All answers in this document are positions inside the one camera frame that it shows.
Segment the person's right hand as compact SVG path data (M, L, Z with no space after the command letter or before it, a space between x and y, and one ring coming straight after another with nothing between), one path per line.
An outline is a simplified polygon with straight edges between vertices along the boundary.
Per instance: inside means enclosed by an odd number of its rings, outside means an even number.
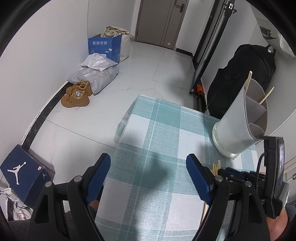
M283 209L276 219L266 218L270 240L274 241L280 237L288 224L287 211Z

